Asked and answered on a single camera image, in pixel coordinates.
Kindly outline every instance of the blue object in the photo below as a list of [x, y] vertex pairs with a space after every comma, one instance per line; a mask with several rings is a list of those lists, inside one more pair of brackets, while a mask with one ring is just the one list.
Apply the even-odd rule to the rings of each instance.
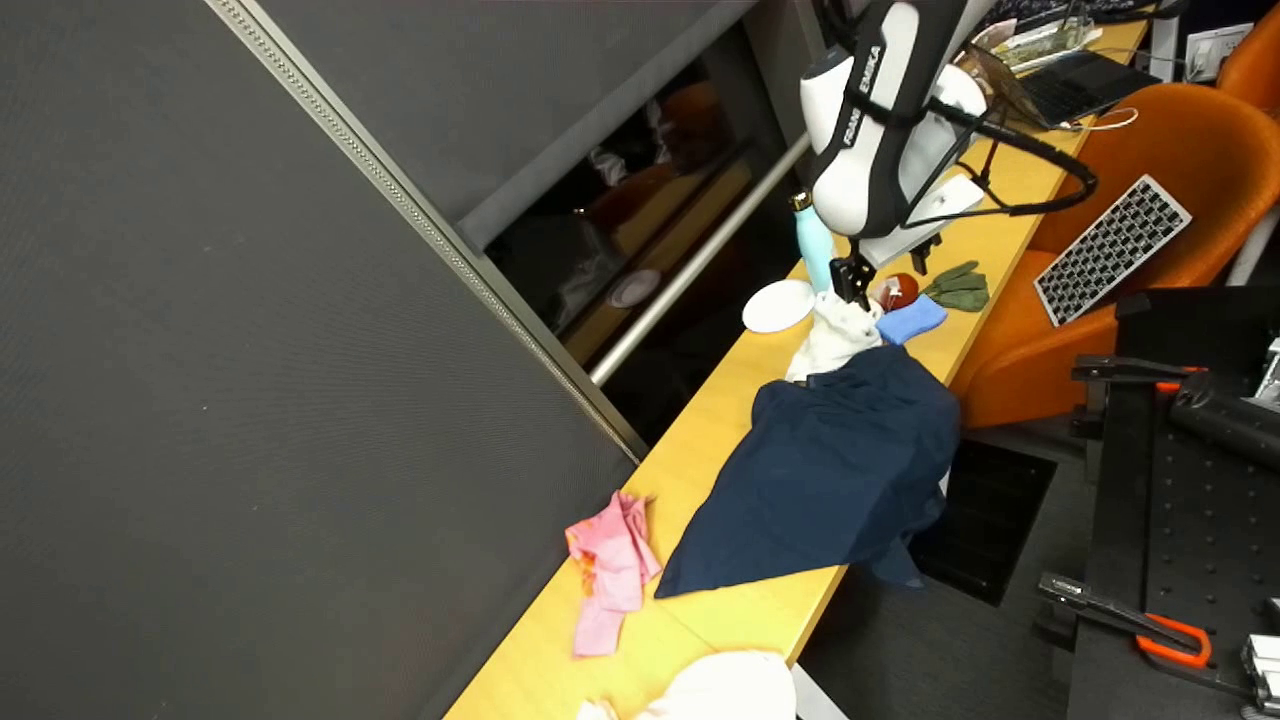
[[913, 334], [931, 331], [944, 320], [949, 312], [931, 294], [916, 294], [916, 303], [886, 312], [878, 328], [890, 345], [909, 345]]
[[805, 382], [765, 382], [753, 430], [684, 527], [656, 595], [863, 563], [921, 581], [909, 539], [944, 498], [961, 407], [903, 349], [856, 350]]
[[807, 203], [796, 209], [796, 243], [799, 243], [807, 287], [831, 293], [836, 238], [831, 238], [831, 226]]

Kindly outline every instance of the orange chair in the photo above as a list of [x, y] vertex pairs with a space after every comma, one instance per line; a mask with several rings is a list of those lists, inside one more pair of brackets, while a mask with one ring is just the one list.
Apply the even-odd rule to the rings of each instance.
[[1216, 87], [1266, 107], [1280, 124], [1280, 3], [1236, 43], [1216, 73]]
[[[952, 392], [964, 427], [1030, 425], [1067, 414], [1086, 404], [1071, 378], [1079, 355], [1118, 350], [1114, 299], [1135, 287], [1209, 287], [1242, 250], [1244, 237], [1275, 203], [1280, 141], [1266, 111], [1195, 85], [1153, 85], [1124, 99], [1130, 129], [1086, 141], [1079, 158], [1102, 186], [1065, 211], [1043, 215], [987, 324], [964, 355]], [[1191, 224], [1135, 267], [1089, 317], [1057, 328], [1031, 281], [1124, 193], [1153, 174]]]

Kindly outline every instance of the pink cloth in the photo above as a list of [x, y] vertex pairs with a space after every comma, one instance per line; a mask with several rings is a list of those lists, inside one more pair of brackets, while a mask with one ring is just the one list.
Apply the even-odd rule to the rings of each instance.
[[613, 492], [608, 508], [565, 530], [570, 554], [594, 563], [594, 595], [576, 620], [576, 657], [613, 657], [626, 616], [644, 605], [661, 570], [650, 549], [650, 498]]

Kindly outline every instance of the metal rail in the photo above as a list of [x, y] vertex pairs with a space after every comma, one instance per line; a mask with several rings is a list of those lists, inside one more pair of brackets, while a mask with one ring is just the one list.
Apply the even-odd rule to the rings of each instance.
[[724, 243], [749, 224], [765, 197], [799, 164], [807, 137], [799, 137], [765, 181], [715, 224], [715, 230], [692, 250], [692, 261], [656, 293], [656, 299], [637, 317], [637, 324], [599, 355], [590, 372], [594, 382], [608, 382], [613, 372], [641, 349], [641, 340], [678, 306], [678, 299], [710, 271]]

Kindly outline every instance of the gray wall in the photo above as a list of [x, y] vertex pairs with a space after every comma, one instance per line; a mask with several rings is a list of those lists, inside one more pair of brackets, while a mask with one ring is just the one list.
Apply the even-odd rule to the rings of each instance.
[[204, 3], [0, 107], [0, 717], [440, 717], [626, 451]]

